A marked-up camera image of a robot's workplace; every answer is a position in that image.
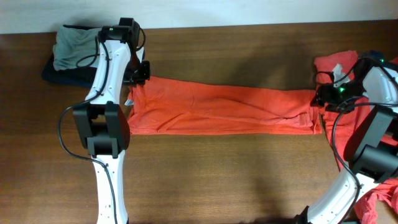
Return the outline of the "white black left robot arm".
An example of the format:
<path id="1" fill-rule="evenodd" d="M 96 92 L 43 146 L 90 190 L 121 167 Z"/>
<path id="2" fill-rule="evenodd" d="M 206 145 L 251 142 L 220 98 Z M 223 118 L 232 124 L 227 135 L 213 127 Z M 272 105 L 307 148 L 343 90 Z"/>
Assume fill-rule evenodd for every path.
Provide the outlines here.
<path id="1" fill-rule="evenodd" d="M 120 18 L 97 35 L 99 60 L 95 79 L 73 117 L 88 160 L 93 163 L 98 193 L 98 223 L 127 224 L 123 161 L 130 142 L 127 119 L 120 106 L 123 85 L 144 85 L 150 79 L 144 35 L 133 18 Z"/>

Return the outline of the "orange McKinney soccer t-shirt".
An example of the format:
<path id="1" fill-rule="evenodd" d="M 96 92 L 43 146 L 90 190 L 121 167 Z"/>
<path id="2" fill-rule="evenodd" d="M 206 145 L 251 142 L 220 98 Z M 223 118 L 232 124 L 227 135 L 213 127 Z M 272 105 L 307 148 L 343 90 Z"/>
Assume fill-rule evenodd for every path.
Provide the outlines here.
<path id="1" fill-rule="evenodd" d="M 320 134 L 314 95 L 152 77 L 130 88 L 127 122 L 132 135 Z"/>

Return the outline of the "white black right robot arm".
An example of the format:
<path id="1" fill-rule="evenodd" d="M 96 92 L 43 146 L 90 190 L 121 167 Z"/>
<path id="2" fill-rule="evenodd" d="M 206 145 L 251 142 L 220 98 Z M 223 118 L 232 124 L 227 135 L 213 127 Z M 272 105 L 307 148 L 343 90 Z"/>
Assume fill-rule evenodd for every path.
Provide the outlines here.
<path id="1" fill-rule="evenodd" d="M 294 223 L 346 223 L 346 217 L 369 191 L 397 178 L 397 65 L 379 52 L 358 57 L 345 73 L 326 72 L 313 106 L 336 113 L 331 147 L 342 166 L 322 198 L 296 215 Z"/>

